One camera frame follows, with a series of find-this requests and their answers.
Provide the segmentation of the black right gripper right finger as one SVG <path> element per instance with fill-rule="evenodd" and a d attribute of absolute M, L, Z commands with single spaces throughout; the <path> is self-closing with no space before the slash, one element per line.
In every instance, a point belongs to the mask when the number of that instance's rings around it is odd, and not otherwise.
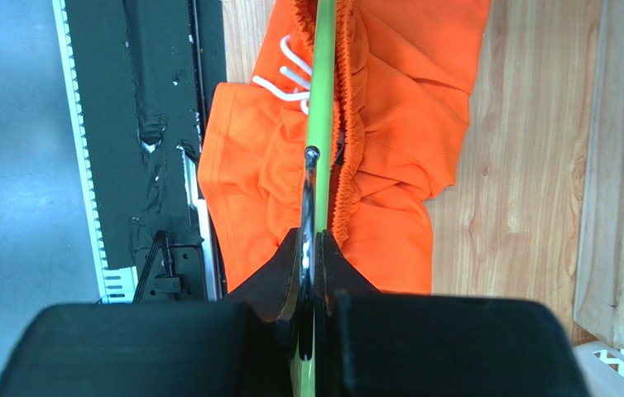
<path fill-rule="evenodd" d="M 319 235 L 319 396 L 586 396 L 559 320 L 530 300 L 382 293 Z"/>

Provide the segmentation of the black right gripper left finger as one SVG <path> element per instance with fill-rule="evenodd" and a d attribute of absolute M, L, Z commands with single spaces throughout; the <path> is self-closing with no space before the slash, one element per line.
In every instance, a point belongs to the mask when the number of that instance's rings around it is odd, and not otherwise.
<path fill-rule="evenodd" d="M 297 396 L 280 317 L 297 234 L 217 302 L 43 309 L 0 374 L 0 396 Z"/>

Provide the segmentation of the orange shorts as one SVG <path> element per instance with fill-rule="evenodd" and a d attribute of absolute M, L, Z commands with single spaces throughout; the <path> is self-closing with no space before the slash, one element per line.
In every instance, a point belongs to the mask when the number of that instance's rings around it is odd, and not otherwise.
<path fill-rule="evenodd" d="M 455 181 L 487 1 L 341 1 L 329 226 L 385 292 L 427 294 L 424 202 Z M 278 1 L 248 84 L 214 93 L 199 184 L 235 289 L 300 221 L 316 4 Z"/>

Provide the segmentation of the lime green hanger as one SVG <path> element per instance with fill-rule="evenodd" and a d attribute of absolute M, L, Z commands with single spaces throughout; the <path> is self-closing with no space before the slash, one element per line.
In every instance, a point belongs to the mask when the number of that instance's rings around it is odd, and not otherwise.
<path fill-rule="evenodd" d="M 322 287 L 323 260 L 320 257 L 323 231 L 328 223 L 330 162 L 334 121 L 334 68 L 337 3 L 320 1 L 317 7 L 312 64 L 309 120 L 304 152 L 304 183 L 297 238 L 295 283 L 297 297 L 292 316 L 296 342 L 290 359 L 294 396 L 315 396 L 322 376 L 317 373 L 324 351 L 317 342 L 324 318 Z"/>

